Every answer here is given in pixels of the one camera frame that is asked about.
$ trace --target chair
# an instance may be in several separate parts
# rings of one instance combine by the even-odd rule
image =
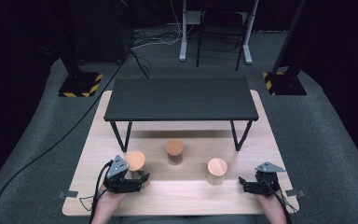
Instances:
[[[238,71],[243,43],[248,28],[250,12],[255,6],[255,0],[202,0],[200,10],[200,32],[197,49],[197,67],[200,64],[200,50],[203,37],[237,38],[234,49],[240,47],[237,66]]]

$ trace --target jar lid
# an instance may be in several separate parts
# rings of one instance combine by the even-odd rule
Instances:
[[[124,161],[130,166],[129,171],[137,171],[145,165],[145,155],[140,151],[131,151],[124,157]]]
[[[170,154],[171,156],[179,156],[183,152],[184,148],[185,148],[185,144],[182,142],[182,140],[178,138],[171,139],[165,145],[165,149],[167,150],[167,153]]]
[[[213,158],[208,162],[208,170],[215,176],[225,175],[227,172],[227,163],[220,158]]]

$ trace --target orange lid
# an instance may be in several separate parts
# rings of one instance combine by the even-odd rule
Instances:
[[[140,151],[131,151],[124,157],[124,161],[130,166],[129,171],[137,171],[145,165],[145,155]]]

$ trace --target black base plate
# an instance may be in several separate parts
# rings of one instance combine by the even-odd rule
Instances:
[[[63,82],[59,96],[89,97],[97,91],[103,75],[85,72],[78,77],[68,76]]]
[[[307,95],[297,77],[288,77],[284,73],[263,73],[270,95]]]

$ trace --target human hand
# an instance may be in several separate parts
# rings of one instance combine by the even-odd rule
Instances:
[[[282,195],[281,190],[277,190],[278,196]],[[271,224],[286,224],[286,216],[283,212],[283,207],[275,195],[265,197],[262,194],[255,194],[255,197],[263,207],[264,213]]]
[[[121,202],[128,195],[128,193],[115,194],[110,192],[106,190],[105,185],[101,185],[100,192],[104,192],[104,194],[98,199],[94,218],[92,219],[91,224],[108,223],[109,219],[117,211]]]

